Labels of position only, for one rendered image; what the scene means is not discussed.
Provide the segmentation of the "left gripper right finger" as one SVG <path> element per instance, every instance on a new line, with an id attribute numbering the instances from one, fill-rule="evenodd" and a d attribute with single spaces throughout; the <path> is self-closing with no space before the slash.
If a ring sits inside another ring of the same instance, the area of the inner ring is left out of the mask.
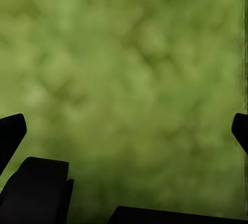
<path id="1" fill-rule="evenodd" d="M 248 115 L 237 113 L 231 130 L 248 155 Z"/>

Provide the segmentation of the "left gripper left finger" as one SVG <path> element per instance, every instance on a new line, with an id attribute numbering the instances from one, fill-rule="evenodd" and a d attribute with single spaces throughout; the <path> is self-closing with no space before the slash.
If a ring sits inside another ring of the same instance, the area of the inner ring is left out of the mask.
<path id="1" fill-rule="evenodd" d="M 26 122 L 22 113 L 0 119 L 0 175 L 26 133 Z"/>

